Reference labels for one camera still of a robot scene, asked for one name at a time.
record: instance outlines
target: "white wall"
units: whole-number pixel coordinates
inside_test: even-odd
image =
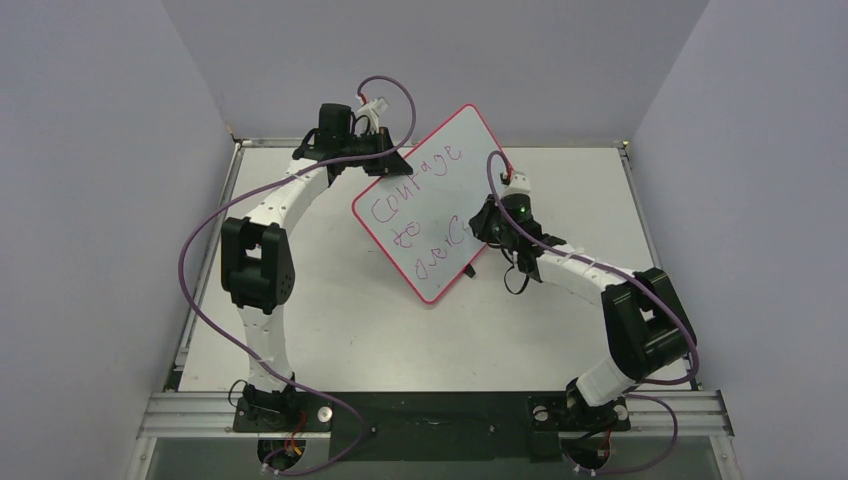
[[[0,476],[120,478],[232,142],[157,0],[4,2],[0,82]]]
[[[395,76],[416,137],[476,103],[502,143],[630,138],[707,0],[163,0],[237,137],[302,137]],[[387,125],[406,129],[406,101]]]
[[[746,478],[845,478],[845,2],[710,2],[632,145]]]

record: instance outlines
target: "small whiteboard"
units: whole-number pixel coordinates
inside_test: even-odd
[[[353,201],[353,214],[425,303],[485,248],[467,225],[490,193],[493,150],[500,146],[489,126],[465,105],[406,155],[412,175],[379,179]]]

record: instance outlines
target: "white platform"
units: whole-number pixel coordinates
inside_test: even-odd
[[[505,151],[529,176],[533,210],[546,232],[602,261],[652,266],[617,150]],[[234,196],[280,178],[291,152],[246,149]],[[299,382],[327,391],[559,390],[608,353],[598,307],[535,282],[510,295],[503,285],[508,264],[497,251],[474,263],[475,278],[460,279],[435,306],[423,304],[351,213],[351,201],[371,181],[346,170],[291,234],[297,279],[285,328]],[[260,201],[261,195],[248,200],[229,216],[241,217]],[[201,306],[244,339],[221,288],[218,257]],[[513,274],[519,285],[521,275]],[[179,389],[226,391],[247,370],[247,356],[199,322]],[[656,378],[683,374],[678,361]]]

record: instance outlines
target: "red wire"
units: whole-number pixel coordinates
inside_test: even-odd
[[[286,441],[283,443],[283,447],[288,448],[289,446],[291,446],[292,450],[294,450],[294,436],[297,435],[298,433],[300,433],[300,431],[305,426],[306,426],[306,412],[301,411],[300,412],[300,422],[298,422],[297,428],[295,428],[294,431],[292,431],[291,436],[289,438],[287,438]]]
[[[609,437],[610,437],[610,435],[612,435],[612,429],[611,429],[611,428],[610,428],[609,430],[607,430],[607,435],[606,435],[606,437],[604,437],[604,441],[603,441],[603,442],[601,442],[601,444],[600,444],[600,445],[598,445],[598,450],[600,450],[600,449],[604,448],[604,445],[606,445],[607,443],[609,443]]]

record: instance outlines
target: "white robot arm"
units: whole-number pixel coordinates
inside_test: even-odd
[[[594,417],[593,412],[612,407],[612,402],[659,368],[688,353],[681,332],[668,317],[624,278],[599,268],[592,257],[578,252],[564,240],[542,233],[533,219],[530,182],[521,172],[503,178],[507,188],[501,196],[506,211],[525,231],[549,247],[565,253],[555,255],[529,242],[504,219],[490,195],[482,210],[469,221],[474,236],[503,248],[515,258],[519,271],[537,282],[564,287],[593,305],[603,308],[609,355],[566,388],[568,414]],[[680,300],[668,276],[657,268],[634,272],[617,267],[655,293],[695,338]]]
[[[247,345],[283,377],[294,379],[283,329],[283,304],[295,281],[288,234],[346,167],[362,167],[366,174],[380,177],[412,174],[412,167],[396,151],[379,156],[393,149],[388,129],[379,126],[379,114],[387,105],[378,98],[360,108],[370,124],[361,134],[354,132],[356,117],[349,106],[322,105],[318,128],[295,150],[286,175],[324,160],[376,158],[340,160],[314,169],[272,191],[245,217],[228,218],[221,227],[222,286],[241,316]],[[242,392],[248,413],[261,411],[266,418],[277,416],[277,424],[290,423],[298,413],[294,389],[271,376],[258,360],[249,361],[250,374]]]
[[[314,163],[316,163],[315,160],[304,158],[292,160],[286,175],[303,170]],[[246,218],[253,225],[264,227],[277,225],[286,234],[291,234],[309,205],[329,186],[327,169],[316,169],[299,177],[297,181],[271,192],[256,208],[247,214]],[[294,270],[292,269],[290,273],[287,272],[286,275],[289,275],[291,280],[285,282],[285,278],[283,278],[283,283],[286,285],[281,285],[281,287],[291,288],[291,285],[288,284],[294,281]],[[238,313],[244,324],[247,345],[265,359],[266,363],[277,373],[291,378],[293,372],[286,356],[283,307],[284,305],[275,305],[272,311],[267,313],[267,310],[263,310],[261,307],[243,304],[238,307]],[[253,358],[250,358],[250,375],[247,380],[257,389],[265,392],[283,391],[286,387],[282,381],[268,374]]]

